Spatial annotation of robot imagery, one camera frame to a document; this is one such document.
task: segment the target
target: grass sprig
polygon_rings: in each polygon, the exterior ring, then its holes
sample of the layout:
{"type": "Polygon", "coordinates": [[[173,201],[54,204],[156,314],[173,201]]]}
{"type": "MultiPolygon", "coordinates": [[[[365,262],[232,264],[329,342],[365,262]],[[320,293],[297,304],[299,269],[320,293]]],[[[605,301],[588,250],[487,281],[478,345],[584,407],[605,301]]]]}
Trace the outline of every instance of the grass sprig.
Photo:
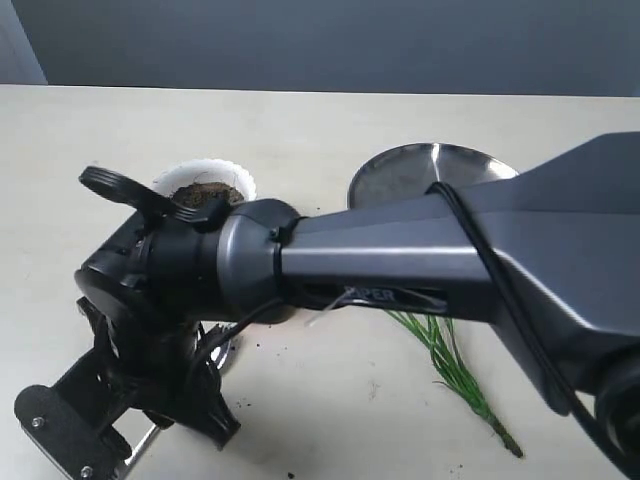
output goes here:
{"type": "Polygon", "coordinates": [[[431,354],[431,362],[442,378],[441,382],[436,383],[444,385],[460,396],[476,415],[489,424],[507,450],[518,458],[524,457],[522,449],[493,413],[478,382],[462,360],[453,321],[434,315],[422,315],[423,319],[420,321],[412,313],[387,313],[427,347],[431,354]]]}

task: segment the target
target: white bowl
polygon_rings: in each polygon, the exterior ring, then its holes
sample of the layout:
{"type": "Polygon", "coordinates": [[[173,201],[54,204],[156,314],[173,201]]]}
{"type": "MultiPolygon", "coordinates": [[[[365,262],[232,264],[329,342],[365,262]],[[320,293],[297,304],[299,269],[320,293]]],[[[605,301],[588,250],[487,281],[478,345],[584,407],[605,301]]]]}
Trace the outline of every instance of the white bowl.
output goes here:
{"type": "Polygon", "coordinates": [[[251,174],[228,160],[203,158],[189,160],[162,172],[151,188],[165,197],[194,183],[222,182],[238,190],[245,201],[256,199],[256,183],[251,174]]]}

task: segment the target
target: white table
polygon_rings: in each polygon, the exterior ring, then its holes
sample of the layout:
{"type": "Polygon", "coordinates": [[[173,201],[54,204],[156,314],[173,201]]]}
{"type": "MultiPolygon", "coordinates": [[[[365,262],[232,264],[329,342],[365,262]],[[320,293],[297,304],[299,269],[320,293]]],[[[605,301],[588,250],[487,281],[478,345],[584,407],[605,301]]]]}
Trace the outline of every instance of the white table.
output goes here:
{"type": "MultiPolygon", "coordinates": [[[[259,196],[315,215],[343,209],[356,169],[393,146],[461,144],[523,171],[623,130],[640,130],[640,99],[0,87],[0,477],[59,475],[21,432],[13,401],[90,346],[73,272],[130,211],[80,186],[86,165],[150,182],[184,160],[226,158],[253,174],[259,196]]],[[[343,309],[311,328],[309,315],[247,331],[223,382],[243,427],[224,451],[174,427],[131,478],[620,478],[572,419],[546,408],[488,327],[461,326],[465,356],[524,461],[432,383],[424,348],[383,313],[343,309]]],[[[125,434],[140,435],[140,418],[120,422],[125,434]]]]}

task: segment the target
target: plant stem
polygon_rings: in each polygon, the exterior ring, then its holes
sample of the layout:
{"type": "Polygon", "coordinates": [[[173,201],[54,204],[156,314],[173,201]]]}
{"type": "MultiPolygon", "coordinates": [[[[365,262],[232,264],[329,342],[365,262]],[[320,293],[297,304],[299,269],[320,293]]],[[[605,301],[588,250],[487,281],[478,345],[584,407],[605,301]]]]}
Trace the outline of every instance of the plant stem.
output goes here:
{"type": "Polygon", "coordinates": [[[524,457],[524,452],[520,448],[520,445],[513,439],[507,429],[504,428],[504,425],[497,419],[495,415],[491,415],[486,419],[486,422],[493,428],[493,431],[500,437],[502,443],[504,444],[504,448],[513,453],[516,457],[522,458],[524,457]]]}

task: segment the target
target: metal dish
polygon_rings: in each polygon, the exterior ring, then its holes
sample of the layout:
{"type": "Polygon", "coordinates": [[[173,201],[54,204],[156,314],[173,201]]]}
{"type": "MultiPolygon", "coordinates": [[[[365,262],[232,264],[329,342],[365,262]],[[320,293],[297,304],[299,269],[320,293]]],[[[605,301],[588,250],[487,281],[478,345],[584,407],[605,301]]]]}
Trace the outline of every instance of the metal dish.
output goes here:
{"type": "Polygon", "coordinates": [[[512,178],[510,166],[486,153],[446,143],[415,143],[376,155],[355,174],[349,208],[372,207],[424,195],[436,181],[453,187],[512,178]]]}

